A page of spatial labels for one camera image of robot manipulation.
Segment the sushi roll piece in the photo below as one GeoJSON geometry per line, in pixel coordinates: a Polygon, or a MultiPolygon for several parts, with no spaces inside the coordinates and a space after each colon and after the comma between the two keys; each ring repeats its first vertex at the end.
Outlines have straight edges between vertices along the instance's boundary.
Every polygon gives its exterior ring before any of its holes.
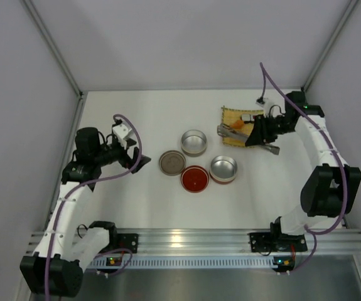
{"type": "Polygon", "coordinates": [[[255,120],[255,117],[254,117],[254,115],[251,115],[251,114],[242,114],[240,116],[240,119],[245,124],[253,124],[254,120],[255,120]]]}

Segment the orange fried food piece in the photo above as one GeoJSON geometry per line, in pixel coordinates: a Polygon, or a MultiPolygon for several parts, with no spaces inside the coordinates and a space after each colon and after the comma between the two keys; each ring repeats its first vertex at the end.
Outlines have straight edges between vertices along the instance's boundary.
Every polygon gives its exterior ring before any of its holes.
{"type": "Polygon", "coordinates": [[[236,120],[234,123],[232,123],[232,124],[230,125],[230,127],[231,127],[232,129],[239,130],[239,129],[242,129],[244,125],[245,125],[244,121],[241,120],[241,119],[238,119],[238,120],[236,120]]]}

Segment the metal tongs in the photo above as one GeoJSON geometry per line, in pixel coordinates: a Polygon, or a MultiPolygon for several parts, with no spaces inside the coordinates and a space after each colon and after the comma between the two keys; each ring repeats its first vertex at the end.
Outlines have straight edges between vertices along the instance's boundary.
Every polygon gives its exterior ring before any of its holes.
{"type": "MultiPolygon", "coordinates": [[[[238,132],[235,129],[233,129],[223,123],[221,123],[220,125],[217,126],[217,134],[221,137],[238,140],[238,141],[242,142],[244,146],[249,138],[249,136],[247,134],[238,132]]],[[[280,148],[278,146],[275,146],[272,144],[261,144],[261,145],[258,145],[258,147],[260,147],[261,149],[264,149],[266,151],[269,151],[270,153],[272,153],[276,156],[279,155],[280,148]]]]}

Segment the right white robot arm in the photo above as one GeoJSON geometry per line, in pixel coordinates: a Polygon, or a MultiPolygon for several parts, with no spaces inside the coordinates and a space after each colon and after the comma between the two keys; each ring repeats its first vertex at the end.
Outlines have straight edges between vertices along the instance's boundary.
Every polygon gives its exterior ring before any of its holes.
{"type": "Polygon", "coordinates": [[[256,115],[246,146],[259,146],[273,154],[279,135],[295,132],[309,157],[312,172],[300,192],[300,204],[271,225],[274,236],[289,238],[309,232],[324,235],[333,231],[353,207],[361,182],[361,170],[340,155],[326,127],[319,105],[306,101],[302,91],[286,94],[284,110],[273,115],[275,103],[259,97],[263,114],[256,115]]]}

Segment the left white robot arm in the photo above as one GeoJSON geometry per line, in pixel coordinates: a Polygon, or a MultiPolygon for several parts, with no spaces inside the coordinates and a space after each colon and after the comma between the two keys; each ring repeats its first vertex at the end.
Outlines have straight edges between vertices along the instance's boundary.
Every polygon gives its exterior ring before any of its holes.
{"type": "Polygon", "coordinates": [[[91,201],[95,185],[104,181],[104,166],[119,163],[125,171],[115,179],[134,174],[150,162],[142,154],[137,131],[120,120],[108,136],[95,127],[77,130],[75,150],[62,172],[60,192],[43,237],[31,255],[21,259],[20,270],[33,294],[75,297],[84,272],[94,259],[114,253],[135,253],[119,240],[115,223],[93,221],[78,243],[74,241],[82,213],[91,201]]]}

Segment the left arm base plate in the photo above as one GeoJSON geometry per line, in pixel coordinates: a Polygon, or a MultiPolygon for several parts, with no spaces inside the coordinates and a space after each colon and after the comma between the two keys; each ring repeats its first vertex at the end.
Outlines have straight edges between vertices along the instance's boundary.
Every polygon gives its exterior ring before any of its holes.
{"type": "Polygon", "coordinates": [[[137,233],[119,233],[109,235],[107,246],[99,250],[98,254],[107,253],[112,250],[125,248],[137,253],[139,235],[137,233]]]}

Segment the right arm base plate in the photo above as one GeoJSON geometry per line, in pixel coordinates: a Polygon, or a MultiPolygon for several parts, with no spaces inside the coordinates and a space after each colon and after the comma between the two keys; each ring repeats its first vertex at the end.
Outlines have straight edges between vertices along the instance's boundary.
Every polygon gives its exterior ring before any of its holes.
{"type": "Polygon", "coordinates": [[[249,233],[253,253],[306,252],[308,247],[304,235],[276,236],[270,232],[249,233]]]}

